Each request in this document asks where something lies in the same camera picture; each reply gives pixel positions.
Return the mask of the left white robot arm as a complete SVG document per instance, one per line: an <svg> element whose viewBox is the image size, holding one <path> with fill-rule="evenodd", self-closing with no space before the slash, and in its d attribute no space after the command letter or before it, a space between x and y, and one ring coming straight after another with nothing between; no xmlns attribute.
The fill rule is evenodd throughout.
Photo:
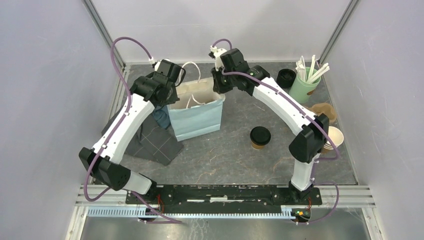
<svg viewBox="0 0 424 240"><path fill-rule="evenodd" d="M145 204L156 200L153 181L122 166L121 161L131 139L155 108L179 100L176 82L185 74L181 66L163 59L156 63L153 72L134 81L126 102L102 138L91 148L83 147L78 154L89 176L115 191L136 192Z"/></svg>

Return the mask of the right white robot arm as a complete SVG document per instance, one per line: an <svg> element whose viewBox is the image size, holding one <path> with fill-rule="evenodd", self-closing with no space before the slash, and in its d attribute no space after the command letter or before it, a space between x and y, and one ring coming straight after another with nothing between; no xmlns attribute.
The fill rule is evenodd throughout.
<svg viewBox="0 0 424 240"><path fill-rule="evenodd" d="M329 118L301 106L262 66L249 67L239 49L211 46L209 56L215 60L211 70L214 92L224 94L235 88L246 92L268 106L294 134L288 147L295 159L288 196L293 203L302 204L313 189L312 171L327 142Z"/></svg>

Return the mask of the light blue paper bag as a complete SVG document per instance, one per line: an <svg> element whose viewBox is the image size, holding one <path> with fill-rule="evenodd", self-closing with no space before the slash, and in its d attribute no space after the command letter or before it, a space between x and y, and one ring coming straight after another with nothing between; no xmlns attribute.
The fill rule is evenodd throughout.
<svg viewBox="0 0 424 240"><path fill-rule="evenodd" d="M180 80L176 87L179 100L167 106L172 129L179 142L219 131L226 100L224 94L213 91L212 77L201 78L200 68L195 62L189 61L182 66L187 65L196 67L198 79Z"/></svg>

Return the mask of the brown paper coffee cup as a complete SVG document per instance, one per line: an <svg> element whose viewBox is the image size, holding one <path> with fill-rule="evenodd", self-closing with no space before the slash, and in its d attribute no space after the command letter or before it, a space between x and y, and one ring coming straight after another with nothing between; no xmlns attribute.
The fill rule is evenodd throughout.
<svg viewBox="0 0 424 240"><path fill-rule="evenodd" d="M270 139L267 138L265 140L258 140L256 138L251 138L250 141L253 149L261 150L270 142Z"/></svg>

